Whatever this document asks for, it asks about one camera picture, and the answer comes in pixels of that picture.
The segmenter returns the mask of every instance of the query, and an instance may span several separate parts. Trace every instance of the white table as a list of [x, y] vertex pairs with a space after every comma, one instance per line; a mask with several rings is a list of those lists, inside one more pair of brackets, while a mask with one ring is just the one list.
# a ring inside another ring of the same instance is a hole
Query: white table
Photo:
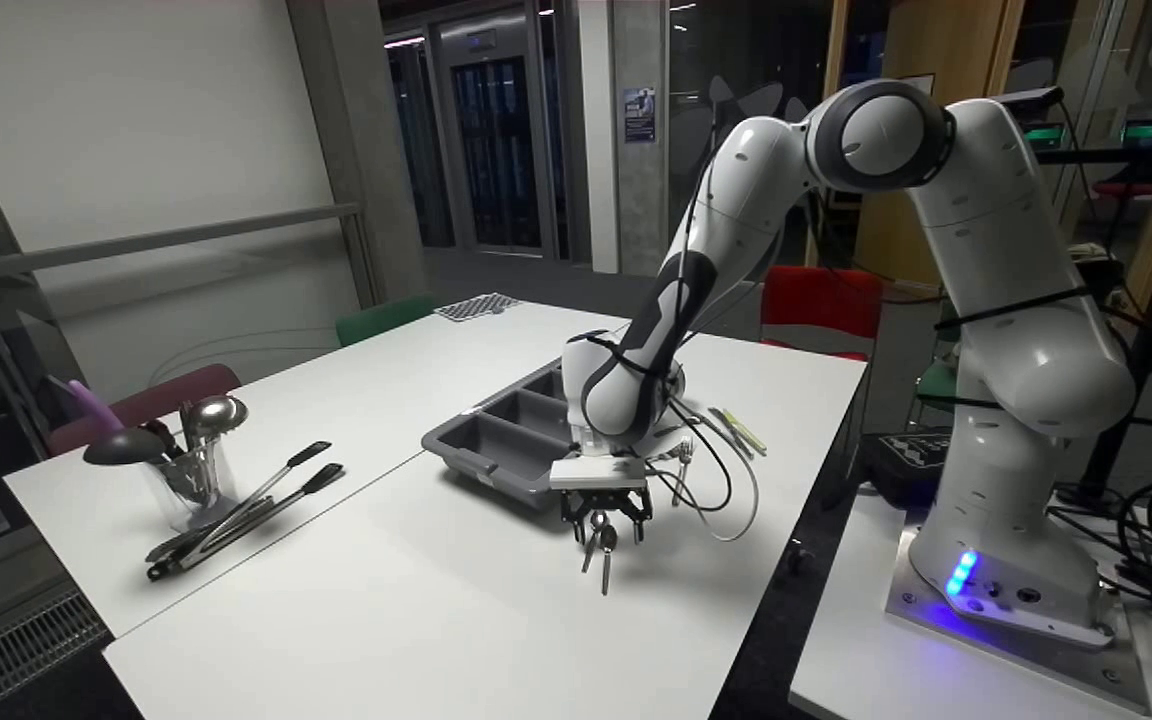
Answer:
[[[466, 492], [418, 454], [115, 639], [107, 663], [145, 714], [168, 720], [709, 714], [864, 364], [713, 336], [686, 364], [698, 399], [772, 448], [755, 459], [765, 514], [739, 545], [709, 539], [657, 492], [649, 539], [623, 539], [602, 595], [563, 525]], [[688, 479], [715, 492], [703, 452]], [[750, 506], [744, 484], [736, 496], [729, 528]]]
[[[1138, 714], [1072, 683], [1049, 679], [1004, 656], [958, 645], [932, 629], [885, 617], [903, 513], [857, 496], [850, 531], [828, 571], [792, 692], [841, 714]], [[1152, 698], [1152, 621], [1131, 613], [1138, 653]]]
[[332, 438], [338, 448], [304, 465], [287, 489], [325, 459], [339, 459], [347, 477], [287, 506], [268, 531], [251, 531], [166, 582], [145, 581], [145, 551], [172, 537], [166, 503], [157, 503], [148, 489], [157, 484], [154, 469], [93, 469], [79, 452], [67, 452], [10, 477], [10, 489], [86, 587], [107, 631], [126, 637], [414, 459], [421, 452], [421, 432], [491, 396], [519, 371], [556, 360], [567, 336], [602, 322], [610, 322], [610, 317], [544, 302], [511, 302], [505, 317], [466, 322], [430, 317], [240, 388], [235, 396], [251, 414], [226, 434], [226, 454], [240, 492], [251, 492], [307, 438]]

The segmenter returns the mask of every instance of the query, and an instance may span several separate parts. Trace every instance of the robotic arm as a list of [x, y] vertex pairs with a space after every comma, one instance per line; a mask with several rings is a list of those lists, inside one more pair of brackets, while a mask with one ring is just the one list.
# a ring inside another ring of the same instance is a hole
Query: robotic arm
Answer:
[[575, 459], [556, 492], [643, 492], [623, 454], [651, 445], [675, 349], [807, 187], [903, 187], [964, 322], [954, 448], [911, 568], [969, 617], [1108, 645], [1092, 558], [1046, 520], [1055, 452], [1131, 407], [1131, 375], [1081, 290], [1038, 164], [995, 101], [932, 106], [908, 85], [835, 93], [799, 124], [734, 128], [622, 341], [563, 349]]

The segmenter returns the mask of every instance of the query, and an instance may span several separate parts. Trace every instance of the red object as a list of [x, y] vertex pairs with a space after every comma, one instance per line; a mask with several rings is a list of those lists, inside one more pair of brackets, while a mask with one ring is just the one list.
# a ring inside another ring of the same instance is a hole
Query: red object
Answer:
[[[226, 396], [233, 388], [240, 388], [240, 375], [229, 364], [209, 364], [209, 366], [172, 375], [172, 381], [166, 381], [157, 388], [145, 388], [137, 396], [126, 396], [126, 399], [113, 403], [113, 411], [130, 427], [141, 427], [141, 422], [148, 422], [157, 414], [168, 414], [168, 411], [185, 407], [189, 399]], [[102, 434], [103, 434], [103, 427], [93, 414], [86, 414], [86, 420], [51, 427], [47, 432], [47, 448], [59, 454], [59, 452], [96, 445]]]
[[859, 267], [776, 262], [765, 280], [765, 322], [807, 322], [875, 341], [880, 317], [885, 280]]

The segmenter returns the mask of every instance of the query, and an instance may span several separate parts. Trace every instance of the white wall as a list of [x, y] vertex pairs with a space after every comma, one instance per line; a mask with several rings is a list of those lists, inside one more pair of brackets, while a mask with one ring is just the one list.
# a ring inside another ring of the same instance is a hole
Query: white wall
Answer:
[[[0, 0], [0, 209], [24, 250], [332, 202], [284, 0]], [[355, 309], [338, 225], [39, 271], [126, 396], [325, 351]]]
[[579, 97], [585, 97], [585, 184], [587, 184], [587, 258], [617, 271], [617, 111], [614, 101], [614, 0], [575, 0]]

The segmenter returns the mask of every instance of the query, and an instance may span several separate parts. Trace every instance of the tongs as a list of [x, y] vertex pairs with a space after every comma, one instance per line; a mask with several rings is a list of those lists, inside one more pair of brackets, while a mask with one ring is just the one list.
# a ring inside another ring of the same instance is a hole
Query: tongs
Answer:
[[279, 472], [272, 472], [249, 500], [229, 506], [222, 520], [189, 528], [189, 531], [166, 539], [160, 548], [154, 548], [145, 555], [145, 564], [148, 564], [145, 577], [148, 581], [166, 581], [166, 577], [180, 577], [189, 568], [199, 568], [209, 555], [226, 551], [233, 539], [240, 539], [251, 528], [268, 525], [272, 514], [279, 514], [297, 500], [338, 484], [345, 477], [345, 465], [325, 465], [294, 496], [284, 496], [284, 500], [268, 496], [294, 469], [302, 469], [304, 459], [322, 454], [325, 448], [332, 448], [332, 445], [328, 438], [307, 445], [304, 452], [287, 454], [287, 465]]

